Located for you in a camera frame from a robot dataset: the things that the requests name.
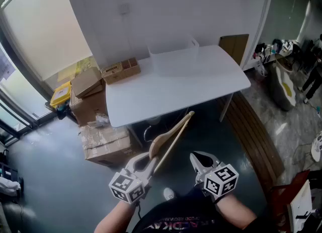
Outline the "egg-shaped plush rug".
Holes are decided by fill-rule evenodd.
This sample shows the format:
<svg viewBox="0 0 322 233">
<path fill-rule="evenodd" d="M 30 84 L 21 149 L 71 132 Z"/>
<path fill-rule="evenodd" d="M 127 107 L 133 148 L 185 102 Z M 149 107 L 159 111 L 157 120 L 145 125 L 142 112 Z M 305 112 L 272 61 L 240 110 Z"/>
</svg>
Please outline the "egg-shaped plush rug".
<svg viewBox="0 0 322 233">
<path fill-rule="evenodd" d="M 276 86 L 275 101 L 285 111 L 289 111 L 296 106 L 296 93 L 294 85 L 288 73 L 275 67 L 276 70 Z"/>
</svg>

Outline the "brown wooden slatted panel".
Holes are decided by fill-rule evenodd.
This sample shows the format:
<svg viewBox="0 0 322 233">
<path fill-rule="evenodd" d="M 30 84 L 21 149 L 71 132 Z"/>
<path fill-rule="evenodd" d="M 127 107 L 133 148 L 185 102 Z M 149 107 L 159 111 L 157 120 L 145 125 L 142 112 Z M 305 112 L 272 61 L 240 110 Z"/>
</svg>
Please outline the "brown wooden slatted panel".
<svg viewBox="0 0 322 233">
<path fill-rule="evenodd" d="M 285 168 L 266 128 L 241 92 L 233 94 L 224 119 L 232 126 L 264 193 L 269 192 Z"/>
</svg>

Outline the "brown cardboard sheet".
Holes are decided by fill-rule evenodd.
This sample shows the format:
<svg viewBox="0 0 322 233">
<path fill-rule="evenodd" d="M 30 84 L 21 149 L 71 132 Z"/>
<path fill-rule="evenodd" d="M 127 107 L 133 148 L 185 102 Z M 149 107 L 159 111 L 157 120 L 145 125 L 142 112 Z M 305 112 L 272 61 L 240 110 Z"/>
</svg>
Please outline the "brown cardboard sheet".
<svg viewBox="0 0 322 233">
<path fill-rule="evenodd" d="M 238 64 L 241 64 L 249 34 L 221 36 L 219 46 Z"/>
</svg>

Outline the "wooden clothes hanger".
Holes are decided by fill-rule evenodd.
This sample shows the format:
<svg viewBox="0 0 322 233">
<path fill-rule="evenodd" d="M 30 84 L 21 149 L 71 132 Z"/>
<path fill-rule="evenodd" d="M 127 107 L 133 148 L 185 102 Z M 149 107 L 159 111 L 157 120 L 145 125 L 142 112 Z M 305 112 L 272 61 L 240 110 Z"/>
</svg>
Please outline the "wooden clothes hanger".
<svg viewBox="0 0 322 233">
<path fill-rule="evenodd" d="M 169 130 L 166 133 L 163 133 L 159 136 L 157 136 L 151 143 L 149 148 L 149 159 L 152 161 L 154 158 L 157 159 L 158 164 L 156 165 L 156 168 L 154 169 L 153 173 L 156 173 L 157 170 L 161 167 L 161 165 L 165 162 L 167 156 L 175 146 L 176 142 L 180 138 L 181 134 L 187 127 L 190 119 L 195 114 L 194 111 L 190 111 L 184 118 L 182 118 L 171 130 Z M 158 153 L 161 149 L 161 147 L 174 135 L 176 134 L 176 137 L 174 138 L 173 142 L 167 149 L 167 151 L 164 153 L 164 155 L 159 159 Z"/>
</svg>

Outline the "clear plastic storage bin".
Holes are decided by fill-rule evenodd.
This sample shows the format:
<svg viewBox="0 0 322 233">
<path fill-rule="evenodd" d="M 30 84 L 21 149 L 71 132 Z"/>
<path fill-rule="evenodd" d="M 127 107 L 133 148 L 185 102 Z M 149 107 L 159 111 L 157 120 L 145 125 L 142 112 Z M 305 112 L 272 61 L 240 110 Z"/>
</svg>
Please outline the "clear plastic storage bin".
<svg viewBox="0 0 322 233">
<path fill-rule="evenodd" d="M 186 77 L 197 70 L 199 43 L 187 34 L 166 34 L 147 39 L 154 71 L 160 76 Z"/>
</svg>

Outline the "white flat board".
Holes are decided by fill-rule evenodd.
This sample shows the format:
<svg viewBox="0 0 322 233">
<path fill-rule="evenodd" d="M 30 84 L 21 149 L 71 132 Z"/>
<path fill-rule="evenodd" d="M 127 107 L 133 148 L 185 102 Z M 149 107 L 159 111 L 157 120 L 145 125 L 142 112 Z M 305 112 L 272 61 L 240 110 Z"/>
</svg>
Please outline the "white flat board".
<svg viewBox="0 0 322 233">
<path fill-rule="evenodd" d="M 290 232 L 303 230 L 304 224 L 313 212 L 309 180 L 306 180 L 294 199 L 287 205 L 290 221 Z"/>
</svg>

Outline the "person's left forearm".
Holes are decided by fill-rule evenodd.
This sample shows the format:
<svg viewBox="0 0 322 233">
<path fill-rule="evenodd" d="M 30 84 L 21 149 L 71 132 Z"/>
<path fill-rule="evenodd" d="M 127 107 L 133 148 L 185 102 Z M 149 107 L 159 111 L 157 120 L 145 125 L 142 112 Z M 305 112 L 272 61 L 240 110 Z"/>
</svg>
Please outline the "person's left forearm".
<svg viewBox="0 0 322 233">
<path fill-rule="evenodd" d="M 119 201 L 96 226 L 94 233 L 126 233 L 134 215 L 135 205 Z"/>
</svg>

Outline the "person's right forearm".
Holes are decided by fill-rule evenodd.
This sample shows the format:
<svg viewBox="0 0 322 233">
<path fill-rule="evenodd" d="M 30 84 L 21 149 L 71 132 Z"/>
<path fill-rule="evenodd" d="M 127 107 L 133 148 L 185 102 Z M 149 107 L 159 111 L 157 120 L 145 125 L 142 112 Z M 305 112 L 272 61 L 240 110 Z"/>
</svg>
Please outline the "person's right forearm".
<svg viewBox="0 0 322 233">
<path fill-rule="evenodd" d="M 257 216 L 233 194 L 227 194 L 217 198 L 215 204 L 221 215 L 229 223 L 239 229 L 245 229 L 257 218 Z"/>
</svg>

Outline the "dark shelf organizer with items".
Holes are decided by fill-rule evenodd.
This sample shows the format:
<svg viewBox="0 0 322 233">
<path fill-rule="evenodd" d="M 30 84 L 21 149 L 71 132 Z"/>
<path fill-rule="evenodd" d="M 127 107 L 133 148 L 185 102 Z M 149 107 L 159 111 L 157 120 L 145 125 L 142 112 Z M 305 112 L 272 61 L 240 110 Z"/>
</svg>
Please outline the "dark shelf organizer with items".
<svg viewBox="0 0 322 233">
<path fill-rule="evenodd" d="M 9 150 L 0 151 L 0 198 L 17 203 L 24 195 L 24 179 L 18 170 L 8 165 Z"/>
</svg>

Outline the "woven rattan organizer box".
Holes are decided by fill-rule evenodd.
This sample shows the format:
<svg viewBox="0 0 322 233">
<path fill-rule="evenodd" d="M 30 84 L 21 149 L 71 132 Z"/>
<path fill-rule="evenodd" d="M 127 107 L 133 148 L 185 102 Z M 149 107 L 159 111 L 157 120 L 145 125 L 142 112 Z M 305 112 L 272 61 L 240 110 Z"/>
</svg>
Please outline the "woven rattan organizer box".
<svg viewBox="0 0 322 233">
<path fill-rule="evenodd" d="M 141 69 L 135 57 L 117 62 L 101 70 L 102 79 L 108 85 L 137 75 L 140 72 Z"/>
</svg>

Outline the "clutter of assorted items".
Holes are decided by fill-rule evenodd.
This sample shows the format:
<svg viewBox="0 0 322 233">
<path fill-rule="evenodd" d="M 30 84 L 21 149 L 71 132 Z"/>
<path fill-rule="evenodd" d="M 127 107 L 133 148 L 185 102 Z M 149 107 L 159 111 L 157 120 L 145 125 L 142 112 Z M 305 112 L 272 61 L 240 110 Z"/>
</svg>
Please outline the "clutter of assorted items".
<svg viewBox="0 0 322 233">
<path fill-rule="evenodd" d="M 274 61 L 276 54 L 288 57 L 298 53 L 302 53 L 302 50 L 297 41 L 274 39 L 272 44 L 259 43 L 254 50 L 252 59 L 264 64 Z"/>
</svg>

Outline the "pale plastic bag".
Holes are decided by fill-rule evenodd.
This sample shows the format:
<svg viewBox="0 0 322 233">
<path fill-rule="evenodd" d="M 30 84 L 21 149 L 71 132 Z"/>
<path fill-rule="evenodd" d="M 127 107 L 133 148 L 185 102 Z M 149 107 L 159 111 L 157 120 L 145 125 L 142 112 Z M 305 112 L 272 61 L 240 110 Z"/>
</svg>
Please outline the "pale plastic bag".
<svg viewBox="0 0 322 233">
<path fill-rule="evenodd" d="M 258 62 L 256 66 L 256 71 L 258 72 L 259 75 L 266 77 L 267 76 L 267 71 L 261 61 Z"/>
</svg>

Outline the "person's black printed shirt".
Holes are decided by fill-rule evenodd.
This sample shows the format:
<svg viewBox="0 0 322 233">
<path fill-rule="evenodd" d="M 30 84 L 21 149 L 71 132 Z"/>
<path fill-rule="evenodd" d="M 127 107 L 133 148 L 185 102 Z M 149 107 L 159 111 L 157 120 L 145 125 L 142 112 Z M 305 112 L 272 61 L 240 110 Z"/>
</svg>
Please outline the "person's black printed shirt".
<svg viewBox="0 0 322 233">
<path fill-rule="evenodd" d="M 257 233 L 264 225 L 263 219 L 256 218 L 245 229 L 237 228 L 217 211 L 210 196 L 192 190 L 154 207 L 132 233 Z"/>
</svg>

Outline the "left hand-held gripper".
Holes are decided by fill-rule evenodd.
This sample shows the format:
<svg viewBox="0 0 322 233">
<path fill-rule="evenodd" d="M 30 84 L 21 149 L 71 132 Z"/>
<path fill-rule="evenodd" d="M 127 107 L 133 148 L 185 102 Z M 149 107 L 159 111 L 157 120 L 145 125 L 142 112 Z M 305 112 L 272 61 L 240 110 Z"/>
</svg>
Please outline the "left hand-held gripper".
<svg viewBox="0 0 322 233">
<path fill-rule="evenodd" d="M 143 198 L 156 164 L 157 160 L 149 161 L 148 152 L 131 158 L 126 167 L 116 172 L 109 183 L 113 196 L 128 204 L 134 204 Z"/>
</svg>

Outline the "yellow plastic bin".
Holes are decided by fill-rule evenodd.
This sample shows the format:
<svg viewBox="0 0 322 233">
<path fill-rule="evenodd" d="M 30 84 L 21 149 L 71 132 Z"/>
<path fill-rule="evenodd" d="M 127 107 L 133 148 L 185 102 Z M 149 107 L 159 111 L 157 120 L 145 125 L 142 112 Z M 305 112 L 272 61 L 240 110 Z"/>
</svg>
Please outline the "yellow plastic bin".
<svg viewBox="0 0 322 233">
<path fill-rule="evenodd" d="M 50 106 L 57 108 L 70 99 L 71 81 L 68 81 L 55 89 L 50 101 Z"/>
</svg>

